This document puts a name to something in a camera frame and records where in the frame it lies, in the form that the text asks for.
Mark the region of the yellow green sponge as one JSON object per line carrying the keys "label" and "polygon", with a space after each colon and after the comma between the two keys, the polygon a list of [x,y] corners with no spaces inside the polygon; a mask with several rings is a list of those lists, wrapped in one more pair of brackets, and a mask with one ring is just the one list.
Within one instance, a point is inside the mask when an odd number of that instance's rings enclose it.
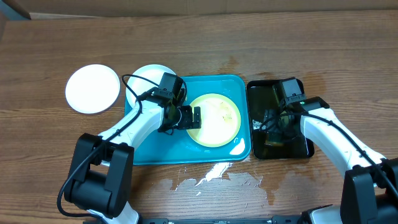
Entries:
{"label": "yellow green sponge", "polygon": [[274,146],[283,146],[284,145],[284,135],[282,133],[277,132],[267,132],[266,138],[264,141],[265,146],[274,147]]}

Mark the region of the small white stained plate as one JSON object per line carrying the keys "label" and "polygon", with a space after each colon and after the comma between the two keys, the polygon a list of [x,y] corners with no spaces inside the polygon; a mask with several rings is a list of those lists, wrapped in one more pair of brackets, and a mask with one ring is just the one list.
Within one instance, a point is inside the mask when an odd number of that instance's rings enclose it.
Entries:
{"label": "small white stained plate", "polygon": [[135,77],[128,77],[127,85],[136,95],[141,95],[145,91],[155,87],[156,84],[159,85],[164,73],[175,75],[173,70],[164,65],[145,65],[133,73]]}

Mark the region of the large white plate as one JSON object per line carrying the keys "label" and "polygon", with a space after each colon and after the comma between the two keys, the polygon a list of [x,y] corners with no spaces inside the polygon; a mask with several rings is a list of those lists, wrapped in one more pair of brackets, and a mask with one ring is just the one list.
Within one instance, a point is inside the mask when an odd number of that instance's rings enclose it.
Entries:
{"label": "large white plate", "polygon": [[69,106],[83,114],[96,114],[110,108],[121,89],[116,72],[101,64],[91,64],[75,71],[65,87]]}

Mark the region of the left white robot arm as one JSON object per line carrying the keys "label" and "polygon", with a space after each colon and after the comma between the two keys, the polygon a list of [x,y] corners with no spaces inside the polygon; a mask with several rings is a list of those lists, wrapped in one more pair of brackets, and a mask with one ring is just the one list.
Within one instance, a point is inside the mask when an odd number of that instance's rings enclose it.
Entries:
{"label": "left white robot arm", "polygon": [[172,73],[150,81],[134,108],[117,124],[76,142],[68,177],[57,196],[66,217],[92,217],[95,223],[141,223],[129,203],[135,150],[153,131],[171,135],[176,129],[198,129],[200,108],[184,105],[187,84]]}

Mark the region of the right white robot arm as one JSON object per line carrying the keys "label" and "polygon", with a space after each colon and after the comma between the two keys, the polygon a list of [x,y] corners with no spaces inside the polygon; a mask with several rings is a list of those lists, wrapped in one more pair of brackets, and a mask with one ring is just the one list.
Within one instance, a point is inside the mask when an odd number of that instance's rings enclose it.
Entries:
{"label": "right white robot arm", "polygon": [[303,213],[304,223],[397,223],[397,159],[359,140],[319,96],[307,98],[296,78],[273,86],[279,126],[311,140],[343,176],[339,205]]}

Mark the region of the yellow plate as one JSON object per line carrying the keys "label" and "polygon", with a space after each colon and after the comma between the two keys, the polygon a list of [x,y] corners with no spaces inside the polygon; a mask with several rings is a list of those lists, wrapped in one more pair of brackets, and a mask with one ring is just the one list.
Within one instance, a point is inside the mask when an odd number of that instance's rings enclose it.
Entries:
{"label": "yellow plate", "polygon": [[241,114],[228,97],[209,93],[194,99],[190,106],[200,108],[201,128],[187,130],[199,145],[220,147],[231,142],[241,126]]}

